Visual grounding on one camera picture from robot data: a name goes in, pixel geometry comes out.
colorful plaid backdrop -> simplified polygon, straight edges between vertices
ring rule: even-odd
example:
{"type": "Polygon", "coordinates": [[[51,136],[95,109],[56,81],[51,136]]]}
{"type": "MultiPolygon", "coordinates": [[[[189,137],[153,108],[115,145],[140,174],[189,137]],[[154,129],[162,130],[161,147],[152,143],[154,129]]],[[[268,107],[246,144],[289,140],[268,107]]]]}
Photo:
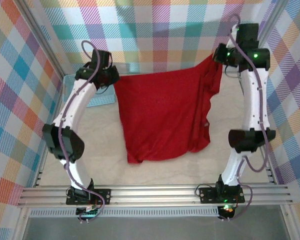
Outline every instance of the colorful plaid backdrop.
{"type": "Polygon", "coordinates": [[[192,67],[211,54],[220,42],[228,41],[231,14],[239,14],[243,22],[253,21],[260,17],[262,5],[266,5],[268,11],[259,20],[264,26],[275,5],[271,0],[27,2],[62,64],[68,62],[73,68],[69,74],[88,60],[81,48],[85,39],[99,49],[112,52],[121,73],[192,67]]]}
{"type": "Polygon", "coordinates": [[[271,50],[268,112],[277,135],[271,160],[281,184],[291,186],[300,220],[300,0],[290,0],[266,47],[271,50]]]}
{"type": "Polygon", "coordinates": [[[43,152],[61,81],[12,0],[0,0],[0,240],[18,219],[43,152]]]}

plaid wallpaper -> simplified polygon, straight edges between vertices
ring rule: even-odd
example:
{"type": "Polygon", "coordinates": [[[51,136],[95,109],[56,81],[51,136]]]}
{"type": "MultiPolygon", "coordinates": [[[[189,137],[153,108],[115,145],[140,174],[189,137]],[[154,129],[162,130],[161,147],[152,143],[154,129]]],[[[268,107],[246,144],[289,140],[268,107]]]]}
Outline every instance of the plaid wallpaper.
{"type": "Polygon", "coordinates": [[[76,71],[87,61],[82,40],[112,52],[121,73],[165,72],[193,67],[227,42],[228,17],[260,18],[274,0],[27,0],[47,39],[76,71]]]}
{"type": "Polygon", "coordinates": [[[300,0],[289,1],[266,45],[268,113],[277,131],[270,156],[279,182],[291,186],[300,220],[300,0]]]}
{"type": "Polygon", "coordinates": [[[0,240],[18,219],[43,152],[61,81],[12,0],[0,0],[0,240]]]}

blue plastic tray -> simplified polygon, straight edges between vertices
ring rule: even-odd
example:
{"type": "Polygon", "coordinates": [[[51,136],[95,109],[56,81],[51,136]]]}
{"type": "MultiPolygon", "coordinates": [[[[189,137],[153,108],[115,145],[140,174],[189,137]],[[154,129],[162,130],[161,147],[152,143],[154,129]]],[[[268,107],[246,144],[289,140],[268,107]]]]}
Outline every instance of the blue plastic tray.
{"type": "MultiPolygon", "coordinates": [[[[63,91],[62,91],[62,101],[65,103],[67,102],[72,89],[74,88],[75,84],[75,74],[66,75],[63,78],[63,91]]],[[[97,91],[97,94],[91,98],[90,102],[88,103],[87,107],[93,107],[93,106],[100,106],[105,104],[113,104],[116,101],[116,93],[115,88],[113,85],[110,85],[108,89],[99,89],[97,91]]]]}

vent grille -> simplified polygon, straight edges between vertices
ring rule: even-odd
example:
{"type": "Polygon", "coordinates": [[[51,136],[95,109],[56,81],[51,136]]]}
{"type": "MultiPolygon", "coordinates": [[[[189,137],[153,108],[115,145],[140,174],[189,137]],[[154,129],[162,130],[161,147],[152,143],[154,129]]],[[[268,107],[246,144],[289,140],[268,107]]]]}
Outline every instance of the vent grille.
{"type": "MultiPolygon", "coordinates": [[[[107,207],[100,217],[216,217],[218,207],[107,207]]],[[[75,208],[33,208],[30,218],[76,217],[75,208]]]]}

red fabric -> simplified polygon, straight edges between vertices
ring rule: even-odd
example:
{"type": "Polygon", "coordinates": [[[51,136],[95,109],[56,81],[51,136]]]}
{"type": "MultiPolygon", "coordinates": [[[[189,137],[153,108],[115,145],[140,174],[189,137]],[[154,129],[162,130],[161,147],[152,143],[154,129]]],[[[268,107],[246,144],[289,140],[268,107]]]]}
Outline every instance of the red fabric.
{"type": "Polygon", "coordinates": [[[177,71],[122,76],[114,85],[128,163],[161,161],[198,152],[210,143],[210,98],[222,65],[206,58],[177,71]]]}

